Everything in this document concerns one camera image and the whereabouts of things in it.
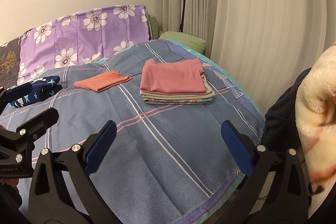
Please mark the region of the left hand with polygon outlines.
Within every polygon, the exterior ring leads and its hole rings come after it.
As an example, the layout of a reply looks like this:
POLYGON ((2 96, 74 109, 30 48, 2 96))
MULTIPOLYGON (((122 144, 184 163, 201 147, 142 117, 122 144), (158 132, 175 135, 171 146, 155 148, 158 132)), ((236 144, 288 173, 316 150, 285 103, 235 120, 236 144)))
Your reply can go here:
POLYGON ((5 178, 4 179, 5 184, 16 187, 19 184, 19 179, 18 178, 5 178))

